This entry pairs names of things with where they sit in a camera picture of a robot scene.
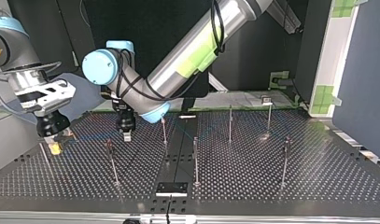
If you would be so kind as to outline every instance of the black wall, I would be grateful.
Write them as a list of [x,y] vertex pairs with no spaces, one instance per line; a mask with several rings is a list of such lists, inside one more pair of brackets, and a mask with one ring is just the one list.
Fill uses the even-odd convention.
[[41,62],[62,62],[50,76],[63,72],[83,76],[82,59],[94,49],[94,44],[91,29],[80,15],[80,0],[8,0],[8,3],[13,16],[29,34]]
[[[289,1],[304,24],[308,0]],[[297,72],[302,34],[289,35],[267,12],[248,22],[227,43],[213,74],[230,91],[266,91],[271,72]]]
[[320,52],[329,19],[331,0],[309,0],[295,83],[302,98],[310,102]]

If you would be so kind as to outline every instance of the green tape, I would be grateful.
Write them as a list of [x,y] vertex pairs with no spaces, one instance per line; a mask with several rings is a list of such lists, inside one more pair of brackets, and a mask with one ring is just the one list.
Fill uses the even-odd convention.
[[333,104],[333,86],[317,86],[314,101],[312,104],[312,114],[328,114],[330,105]]
[[356,0],[335,0],[334,8],[332,9],[333,18],[342,18],[352,16],[353,8]]
[[[217,27],[217,31],[218,38],[220,38],[221,30],[219,26]],[[216,48],[217,44],[214,38],[213,28],[211,23],[209,23],[192,41],[191,46],[187,47],[192,53],[190,53],[190,56],[177,68],[177,72],[185,78],[189,78],[199,71],[203,72],[217,58],[214,53]]]

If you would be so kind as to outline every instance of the black panel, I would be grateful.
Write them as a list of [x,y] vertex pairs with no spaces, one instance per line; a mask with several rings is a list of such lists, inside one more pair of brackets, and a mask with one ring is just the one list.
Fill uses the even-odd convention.
[[333,123],[380,157],[380,0],[360,5]]
[[[303,24],[307,3],[307,0],[289,2]],[[271,72],[289,70],[295,76],[302,37],[289,35],[264,12],[229,40],[226,52],[213,64],[213,75],[230,91],[265,91]]]
[[[97,48],[107,40],[134,42],[136,70],[147,77],[182,37],[210,8],[204,0],[85,0],[91,31]],[[208,93],[207,72],[186,96]]]
[[77,71],[70,38],[55,0],[8,0],[15,18],[24,29],[42,63],[62,62],[52,75]]
[[329,19],[331,0],[309,0],[295,82],[302,98],[310,102],[320,52]]
[[91,27],[87,24],[87,12],[85,7],[80,5],[81,0],[58,0],[59,8],[62,13],[65,28],[73,45],[79,65],[91,51],[95,50]]

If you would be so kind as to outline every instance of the silver cylinder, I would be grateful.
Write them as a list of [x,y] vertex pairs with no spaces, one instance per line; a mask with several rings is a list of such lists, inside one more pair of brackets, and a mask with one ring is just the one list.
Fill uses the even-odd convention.
[[8,74],[8,83],[15,92],[23,91],[33,86],[46,84],[40,70],[27,70]]
[[[230,39],[233,34],[239,30],[247,21],[257,19],[255,9],[263,12],[272,0],[220,0],[218,1],[221,16],[225,28],[224,43]],[[190,76],[198,73],[198,67],[186,70],[186,64],[191,64],[193,61],[199,60],[197,57],[213,57],[203,53],[203,46],[210,44],[216,45],[213,29],[211,26],[210,10],[201,18],[201,20],[190,30],[190,32],[177,44],[177,46],[166,56],[166,58],[155,68],[148,77],[148,82],[151,87],[160,95],[169,97],[174,94]],[[216,13],[215,23],[219,32],[219,19]],[[210,65],[216,58],[211,58]]]

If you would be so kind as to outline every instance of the metal post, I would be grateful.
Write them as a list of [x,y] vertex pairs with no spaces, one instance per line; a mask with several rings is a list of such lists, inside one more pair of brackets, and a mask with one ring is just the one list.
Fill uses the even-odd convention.
[[165,145],[167,145],[167,138],[166,138],[166,126],[165,126],[165,119],[161,119],[162,128],[163,128],[163,142]]
[[111,158],[111,163],[113,165],[113,170],[114,170],[114,176],[116,178],[116,185],[119,186],[120,185],[120,181],[118,180],[118,175],[117,175],[117,168],[115,167],[115,162],[114,162],[114,159]]
[[45,151],[44,146],[42,145],[42,143],[39,143],[39,145],[41,147],[41,151],[42,151],[45,161],[47,162],[48,166],[50,166],[47,152]]
[[230,105],[230,143],[232,142],[232,122],[233,122],[232,105]]
[[195,186],[198,187],[201,185],[198,171],[198,137],[193,138],[193,155],[195,159]]
[[271,115],[272,115],[272,105],[269,105],[269,113],[268,113],[268,128],[267,131],[271,128]]
[[288,168],[289,155],[291,153],[291,138],[289,136],[287,136],[286,140],[285,140],[284,153],[285,153],[285,164],[283,167],[281,189],[283,189],[283,187],[285,187],[286,172],[287,172],[287,168]]

